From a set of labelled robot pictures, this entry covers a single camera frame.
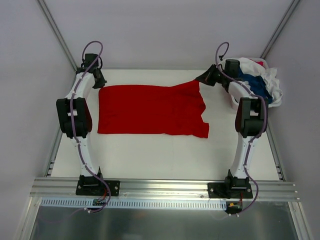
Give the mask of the red t shirt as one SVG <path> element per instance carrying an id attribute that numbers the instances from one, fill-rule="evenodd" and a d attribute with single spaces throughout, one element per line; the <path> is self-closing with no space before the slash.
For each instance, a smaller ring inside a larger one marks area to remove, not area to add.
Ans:
<path id="1" fill-rule="evenodd" d="M 113 85 L 98 93 L 99 134 L 167 134 L 208 138 L 197 80 L 174 86 Z"/>

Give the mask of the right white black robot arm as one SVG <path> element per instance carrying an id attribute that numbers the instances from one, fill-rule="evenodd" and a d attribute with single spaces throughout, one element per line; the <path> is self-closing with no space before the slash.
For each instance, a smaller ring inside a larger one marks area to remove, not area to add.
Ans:
<path id="1" fill-rule="evenodd" d="M 240 62 L 227 59 L 224 68 L 213 64 L 209 69 L 196 78 L 199 82 L 214 86 L 220 84 L 238 102 L 235 130 L 238 142 L 233 164 L 224 180 L 224 193 L 235 198 L 250 185 L 249 169 L 256 143 L 266 131 L 268 119 L 268 102 L 254 94 L 238 76 Z"/>

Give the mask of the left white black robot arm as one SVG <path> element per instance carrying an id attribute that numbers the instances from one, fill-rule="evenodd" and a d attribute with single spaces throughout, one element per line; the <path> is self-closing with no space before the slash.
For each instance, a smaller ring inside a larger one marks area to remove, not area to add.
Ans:
<path id="1" fill-rule="evenodd" d="M 71 140 L 80 163 L 77 189 L 88 190 L 93 195 L 101 194 L 105 188 L 100 167 L 95 163 L 91 150 L 93 120 L 87 104 L 90 91 L 106 84 L 100 60 L 98 54 L 84 54 L 70 92 L 56 101 L 60 130 Z"/>

